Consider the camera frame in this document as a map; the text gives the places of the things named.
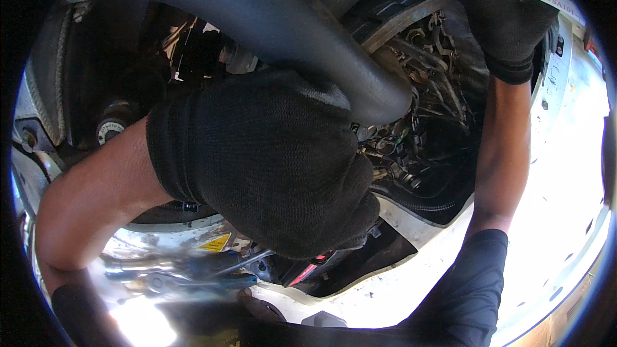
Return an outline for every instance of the black wristband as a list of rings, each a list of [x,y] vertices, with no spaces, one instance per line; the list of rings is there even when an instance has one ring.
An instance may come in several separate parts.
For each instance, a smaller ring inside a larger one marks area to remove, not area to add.
[[[484,52],[484,62],[486,62],[486,67],[488,67],[490,73],[510,85],[521,85],[531,79],[534,72],[533,58],[534,55],[532,54],[522,62],[505,63],[494,59],[486,51]]]

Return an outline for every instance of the red component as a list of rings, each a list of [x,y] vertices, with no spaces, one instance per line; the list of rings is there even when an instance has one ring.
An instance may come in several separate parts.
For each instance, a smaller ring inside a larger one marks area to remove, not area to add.
[[[309,275],[309,274],[313,271],[313,269],[315,269],[315,268],[317,268],[317,266],[316,266],[316,265],[314,265],[314,264],[310,264],[310,265],[309,265],[309,266],[308,266],[308,267],[307,267],[304,271],[302,271],[302,273],[301,273],[301,274],[299,274],[299,275],[298,275],[298,277],[296,277],[296,278],[294,279],[294,281],[292,281],[292,282],[290,282],[290,283],[289,283],[289,287],[291,287],[292,285],[297,284],[297,283],[299,283],[300,281],[302,281],[302,280],[303,280],[306,276],[308,276],[308,275]]]

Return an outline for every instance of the bolt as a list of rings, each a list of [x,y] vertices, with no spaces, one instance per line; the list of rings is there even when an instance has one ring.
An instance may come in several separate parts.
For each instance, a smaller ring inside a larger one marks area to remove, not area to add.
[[[160,289],[163,287],[163,281],[160,280],[158,277],[155,277],[154,279],[152,279],[151,284],[156,289]]]
[[[32,130],[24,127],[22,130],[22,147],[28,153],[32,153],[36,146],[36,135]]]

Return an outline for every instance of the metal bar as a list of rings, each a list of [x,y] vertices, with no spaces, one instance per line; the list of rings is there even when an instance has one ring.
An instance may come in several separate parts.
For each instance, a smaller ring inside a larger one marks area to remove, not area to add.
[[[212,277],[216,277],[216,276],[226,275],[226,274],[229,274],[231,272],[237,271],[238,269],[242,268],[243,266],[247,266],[247,265],[251,264],[251,262],[257,261],[259,259],[263,259],[263,258],[265,258],[267,256],[271,256],[274,253],[275,252],[271,251],[271,250],[259,251],[258,253],[255,253],[253,256],[245,258],[244,260],[242,260],[241,262],[237,263],[234,266],[225,268],[222,271],[216,272],[215,274],[212,274],[212,275],[208,276],[208,279],[211,279]]]

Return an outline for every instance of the forearm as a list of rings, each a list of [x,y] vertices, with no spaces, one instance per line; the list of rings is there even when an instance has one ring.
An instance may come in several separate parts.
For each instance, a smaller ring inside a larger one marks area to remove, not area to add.
[[[54,271],[84,269],[116,230],[170,200],[150,163],[143,119],[58,177],[45,191],[35,246],[46,284],[79,280],[80,274]]]
[[[529,174],[531,84],[491,77],[467,238],[483,229],[508,232]]]

